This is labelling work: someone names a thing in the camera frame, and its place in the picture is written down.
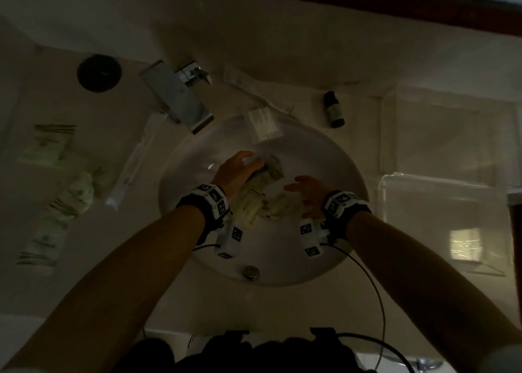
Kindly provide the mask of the person's left hand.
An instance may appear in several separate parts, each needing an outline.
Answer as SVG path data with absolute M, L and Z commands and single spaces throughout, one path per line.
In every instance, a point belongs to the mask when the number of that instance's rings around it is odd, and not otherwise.
M 212 184 L 219 186 L 227 198 L 232 197 L 247 182 L 249 177 L 238 177 L 235 174 L 234 155 L 219 166 L 212 179 Z

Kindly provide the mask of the person's right hand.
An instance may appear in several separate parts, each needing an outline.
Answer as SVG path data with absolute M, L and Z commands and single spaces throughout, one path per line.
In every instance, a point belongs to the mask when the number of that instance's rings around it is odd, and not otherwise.
M 322 200 L 324 205 L 325 199 L 332 189 L 316 178 L 308 175 L 300 175 L 295 177 L 293 183 L 284 185 L 284 191 L 300 193 L 303 200 Z

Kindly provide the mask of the green print sachet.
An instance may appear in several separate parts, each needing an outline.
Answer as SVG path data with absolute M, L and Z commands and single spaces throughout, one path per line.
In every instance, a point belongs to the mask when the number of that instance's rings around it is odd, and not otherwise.
M 35 134 L 29 145 L 17 158 L 28 165 L 52 167 L 72 142 L 77 126 L 75 124 L 36 124 Z
M 278 157 L 270 154 L 262 155 L 260 158 L 264 161 L 264 165 L 259 170 L 254 171 L 252 175 L 249 176 L 247 181 L 250 181 L 265 173 L 268 173 L 270 179 L 272 179 L 274 182 L 284 178 L 284 170 Z

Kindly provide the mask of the person's right forearm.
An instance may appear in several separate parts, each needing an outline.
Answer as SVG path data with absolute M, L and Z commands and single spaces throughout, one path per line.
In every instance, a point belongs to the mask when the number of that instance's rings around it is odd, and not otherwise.
M 434 251 L 362 211 L 349 244 L 396 304 L 458 373 L 522 373 L 522 330 Z

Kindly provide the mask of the person's left forearm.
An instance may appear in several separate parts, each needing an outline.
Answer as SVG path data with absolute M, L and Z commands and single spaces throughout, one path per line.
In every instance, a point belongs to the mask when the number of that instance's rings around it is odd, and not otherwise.
M 67 294 L 2 373 L 105 373 L 130 348 L 205 228 L 182 206 L 117 247 Z

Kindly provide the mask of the torn white wrapper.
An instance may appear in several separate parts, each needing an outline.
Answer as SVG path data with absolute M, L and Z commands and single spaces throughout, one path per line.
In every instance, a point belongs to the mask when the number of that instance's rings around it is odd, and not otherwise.
M 304 211 L 301 194 L 283 191 L 271 198 L 264 198 L 258 216 L 280 221 L 287 217 L 300 217 Z

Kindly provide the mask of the clear packet with white pad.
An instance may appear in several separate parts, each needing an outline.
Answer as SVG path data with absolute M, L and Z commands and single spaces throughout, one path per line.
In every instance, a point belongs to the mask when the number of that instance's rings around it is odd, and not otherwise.
M 245 111 L 243 117 L 253 144 L 279 139 L 284 132 L 270 107 L 256 107 Z

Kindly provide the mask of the white round sink basin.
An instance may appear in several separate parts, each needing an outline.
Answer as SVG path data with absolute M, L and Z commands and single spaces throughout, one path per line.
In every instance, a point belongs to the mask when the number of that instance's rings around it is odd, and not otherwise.
M 355 163 L 341 146 L 322 132 L 293 121 L 279 122 L 284 135 L 254 145 L 243 117 L 235 116 L 209 126 L 196 136 L 182 141 L 169 157 L 159 184 L 159 208 L 162 214 L 173 210 L 191 189 L 210 181 L 217 167 L 240 150 L 251 150 L 254 157 L 273 154 L 282 163 L 284 178 L 264 190 L 265 198 L 283 192 L 285 184 L 298 175 L 310 175 L 325 184 L 354 192 L 368 200 L 368 190 Z M 213 248 L 192 253 L 200 264 L 225 277 L 241 282 L 242 267 L 260 270 L 254 281 L 261 286 L 289 286 L 308 282 L 335 268 L 344 259 L 340 252 L 323 248 L 323 254 L 308 258 L 300 245 L 300 217 L 272 221 L 257 216 L 252 228 L 245 230 L 240 253 L 232 259 L 218 257 Z

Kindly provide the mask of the long clear wrapped toiletry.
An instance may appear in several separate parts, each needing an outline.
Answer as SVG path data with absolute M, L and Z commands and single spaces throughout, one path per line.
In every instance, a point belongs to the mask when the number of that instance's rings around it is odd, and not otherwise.
M 293 106 L 285 106 L 281 101 L 277 100 L 260 81 L 253 79 L 246 73 L 236 69 L 230 64 L 226 64 L 223 71 L 223 81 L 259 103 L 274 109 L 280 113 L 292 116 Z

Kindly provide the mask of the chrome faucet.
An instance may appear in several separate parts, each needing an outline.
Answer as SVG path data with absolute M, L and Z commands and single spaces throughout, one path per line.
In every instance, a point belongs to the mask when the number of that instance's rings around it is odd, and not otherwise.
M 212 84 L 209 73 L 196 61 L 173 70 L 159 60 L 139 73 L 141 80 L 159 100 L 161 107 L 175 123 L 183 124 L 193 135 L 214 120 L 192 87 L 199 81 Z

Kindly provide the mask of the small dark bottle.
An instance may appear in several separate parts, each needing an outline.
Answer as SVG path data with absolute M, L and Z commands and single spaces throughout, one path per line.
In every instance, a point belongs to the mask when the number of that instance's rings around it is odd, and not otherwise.
M 328 91 L 323 95 L 323 104 L 331 128 L 336 129 L 343 127 L 346 122 L 334 91 Z

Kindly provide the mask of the long white toothbrush packet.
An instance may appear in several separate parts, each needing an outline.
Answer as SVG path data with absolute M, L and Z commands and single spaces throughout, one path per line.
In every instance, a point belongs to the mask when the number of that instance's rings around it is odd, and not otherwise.
M 166 118 L 167 114 L 161 111 L 154 112 L 149 116 L 143 132 L 140 135 L 140 139 L 134 145 L 134 148 L 128 156 L 116 182 L 105 199 L 105 203 L 114 210 L 117 211 L 119 209 L 128 189 L 132 185 L 134 178 L 140 169 L 142 161 L 145 158 L 153 139 Z

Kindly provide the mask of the clear acrylic tray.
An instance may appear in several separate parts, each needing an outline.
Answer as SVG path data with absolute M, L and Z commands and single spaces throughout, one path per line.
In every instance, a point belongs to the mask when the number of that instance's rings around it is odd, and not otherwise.
M 385 175 L 376 205 L 382 220 L 417 239 L 456 270 L 512 274 L 507 189 L 403 173 Z

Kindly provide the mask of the clear acrylic box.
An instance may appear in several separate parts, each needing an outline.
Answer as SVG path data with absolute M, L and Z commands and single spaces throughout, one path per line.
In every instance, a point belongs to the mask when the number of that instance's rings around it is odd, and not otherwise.
M 515 102 L 396 86 L 381 100 L 381 172 L 469 184 L 522 184 Z

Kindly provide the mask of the person's dark clothing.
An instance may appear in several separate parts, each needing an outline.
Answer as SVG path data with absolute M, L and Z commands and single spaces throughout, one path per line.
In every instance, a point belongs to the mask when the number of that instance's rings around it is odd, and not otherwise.
M 248 331 L 211 337 L 203 350 L 176 361 L 159 338 L 134 344 L 110 373 L 375 373 L 361 367 L 333 328 L 311 328 L 313 340 L 290 337 L 253 346 Z

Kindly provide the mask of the black round cap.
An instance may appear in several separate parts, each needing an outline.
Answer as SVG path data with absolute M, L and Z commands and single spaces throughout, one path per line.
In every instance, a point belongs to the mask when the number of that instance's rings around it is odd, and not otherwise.
M 80 63 L 77 80 L 89 92 L 104 93 L 120 82 L 122 73 L 122 67 L 116 59 L 95 54 Z

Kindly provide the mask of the chrome fixture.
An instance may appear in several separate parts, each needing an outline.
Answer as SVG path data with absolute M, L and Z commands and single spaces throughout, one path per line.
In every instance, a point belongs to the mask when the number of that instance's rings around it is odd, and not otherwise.
M 414 357 L 408 359 L 408 363 L 417 373 L 433 373 L 444 365 L 444 360 Z

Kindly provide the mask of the flat green print sachet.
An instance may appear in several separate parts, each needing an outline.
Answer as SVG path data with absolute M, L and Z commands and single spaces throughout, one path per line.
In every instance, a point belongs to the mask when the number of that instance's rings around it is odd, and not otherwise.
M 36 124 L 35 134 L 29 145 L 17 158 L 28 165 L 52 167 L 72 142 L 77 126 L 75 124 Z

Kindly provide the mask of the dark wooden cabinet edge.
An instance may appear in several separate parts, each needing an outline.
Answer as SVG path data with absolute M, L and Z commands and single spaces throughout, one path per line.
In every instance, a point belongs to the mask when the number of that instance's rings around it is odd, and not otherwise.
M 519 317 L 522 325 L 522 187 L 508 191 L 507 204 L 512 230 L 513 265 Z

